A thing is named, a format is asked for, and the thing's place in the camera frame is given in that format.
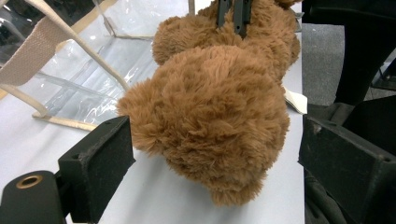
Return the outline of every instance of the fluffy fur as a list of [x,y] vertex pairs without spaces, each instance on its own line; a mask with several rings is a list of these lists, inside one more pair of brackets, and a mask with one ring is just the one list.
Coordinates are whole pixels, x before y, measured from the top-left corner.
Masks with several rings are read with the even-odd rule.
[[290,2],[254,0],[245,39],[233,32],[231,10],[217,29],[217,1],[164,21],[153,43],[160,67],[119,101],[134,146],[204,184],[215,204],[253,199],[283,147],[281,79],[300,50],[293,13],[281,5]]

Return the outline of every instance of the black bracket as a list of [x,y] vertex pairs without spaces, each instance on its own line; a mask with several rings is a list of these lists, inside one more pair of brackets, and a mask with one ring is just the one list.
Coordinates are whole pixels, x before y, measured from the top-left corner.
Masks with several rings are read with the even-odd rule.
[[58,160],[60,170],[36,171],[9,182],[0,223],[97,223],[135,162],[128,117],[110,119]]
[[[224,16],[232,6],[232,0],[218,0],[218,27],[224,25]],[[236,34],[242,38],[247,35],[247,24],[250,24],[252,0],[234,0],[233,5],[233,27]]]

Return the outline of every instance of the gray floor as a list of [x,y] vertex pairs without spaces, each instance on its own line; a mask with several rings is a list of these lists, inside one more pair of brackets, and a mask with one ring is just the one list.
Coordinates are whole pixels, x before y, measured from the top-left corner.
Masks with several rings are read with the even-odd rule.
[[[309,104],[330,105],[335,99],[344,60],[344,28],[303,24],[303,94]],[[390,63],[396,50],[389,55]],[[396,94],[370,88],[366,100]]]

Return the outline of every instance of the black clamp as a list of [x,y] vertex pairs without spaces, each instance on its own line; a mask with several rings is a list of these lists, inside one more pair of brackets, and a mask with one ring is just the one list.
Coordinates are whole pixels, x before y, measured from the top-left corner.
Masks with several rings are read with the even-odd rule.
[[[218,0],[218,27],[224,25],[224,16],[232,7],[232,0]],[[233,27],[236,34],[242,38],[247,35],[247,24],[250,24],[252,0],[234,0],[233,5]]]

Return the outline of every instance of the white table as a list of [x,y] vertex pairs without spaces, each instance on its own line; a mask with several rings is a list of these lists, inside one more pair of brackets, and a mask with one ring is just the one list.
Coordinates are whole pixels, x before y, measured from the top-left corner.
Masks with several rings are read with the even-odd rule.
[[[289,90],[302,92],[301,55],[283,81]],[[302,116],[291,107],[288,110],[291,123],[285,146],[254,201],[216,207],[202,185],[176,175],[164,158],[148,158],[134,150],[136,163],[120,183],[100,223],[304,223],[304,170],[297,162]],[[57,160],[87,134],[32,119],[33,112],[10,95],[0,101],[0,189],[32,171],[55,173],[59,170]]]

